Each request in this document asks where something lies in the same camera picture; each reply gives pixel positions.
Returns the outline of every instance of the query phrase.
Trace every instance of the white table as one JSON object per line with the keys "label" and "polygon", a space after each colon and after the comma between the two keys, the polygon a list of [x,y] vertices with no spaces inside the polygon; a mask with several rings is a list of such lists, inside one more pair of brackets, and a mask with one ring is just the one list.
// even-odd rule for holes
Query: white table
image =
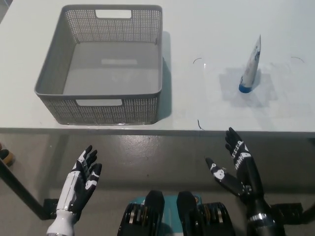
{"label": "white table", "polygon": [[[152,125],[58,124],[34,85],[61,8],[113,3],[131,2],[13,1],[0,24],[0,132],[209,134],[232,126],[315,135],[314,0],[133,0],[163,8],[163,56],[172,76],[171,86],[164,84],[168,112]],[[239,80],[260,34],[260,84],[241,94]]]}

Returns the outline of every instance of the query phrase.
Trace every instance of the blue tube cap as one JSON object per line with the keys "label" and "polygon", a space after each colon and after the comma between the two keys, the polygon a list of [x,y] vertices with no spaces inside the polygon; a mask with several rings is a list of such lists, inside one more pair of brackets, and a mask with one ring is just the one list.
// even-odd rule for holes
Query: blue tube cap
{"label": "blue tube cap", "polygon": [[252,90],[252,87],[244,87],[243,85],[239,85],[238,90],[242,93],[249,93]]}

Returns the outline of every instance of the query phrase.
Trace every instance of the basket mesh side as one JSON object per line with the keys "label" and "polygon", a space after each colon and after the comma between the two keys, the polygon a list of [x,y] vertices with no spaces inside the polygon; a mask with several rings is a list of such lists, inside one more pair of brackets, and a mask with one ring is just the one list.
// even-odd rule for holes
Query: basket mesh side
{"label": "basket mesh side", "polygon": [[161,12],[132,10],[130,19],[101,19],[95,10],[68,10],[66,18],[76,42],[156,43]]}
{"label": "basket mesh side", "polygon": [[122,106],[79,106],[75,100],[43,100],[62,124],[149,124],[156,122],[158,98],[126,99]]}
{"label": "basket mesh side", "polygon": [[55,36],[51,46],[53,50],[49,51],[42,69],[41,84],[38,90],[40,93],[63,93],[73,50],[76,45],[65,16],[61,16]]}

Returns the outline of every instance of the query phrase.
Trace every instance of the basket handle hole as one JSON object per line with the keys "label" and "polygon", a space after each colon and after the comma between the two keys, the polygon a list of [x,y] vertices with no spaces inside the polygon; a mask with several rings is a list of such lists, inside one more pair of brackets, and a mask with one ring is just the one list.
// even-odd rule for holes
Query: basket handle hole
{"label": "basket handle hole", "polygon": [[131,18],[131,10],[95,10],[98,18]]}
{"label": "basket handle hole", "polygon": [[81,99],[76,100],[76,102],[81,107],[111,107],[123,104],[121,99]]}

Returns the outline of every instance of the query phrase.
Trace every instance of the robotic hand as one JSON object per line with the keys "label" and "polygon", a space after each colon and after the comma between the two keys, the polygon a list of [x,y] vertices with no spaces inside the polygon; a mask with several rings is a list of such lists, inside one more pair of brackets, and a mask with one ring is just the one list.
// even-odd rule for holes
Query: robotic hand
{"label": "robotic hand", "polygon": [[68,174],[58,201],[57,218],[48,228],[47,236],[74,235],[73,226],[93,194],[102,169],[102,164],[92,165],[97,159],[97,150],[91,150],[92,146],[89,146],[80,155]]}
{"label": "robotic hand", "polygon": [[264,200],[264,190],[255,161],[241,137],[232,129],[226,132],[226,149],[230,152],[236,176],[206,158],[215,180],[239,197],[247,208],[248,236],[285,236],[284,227],[272,216],[271,207]]}

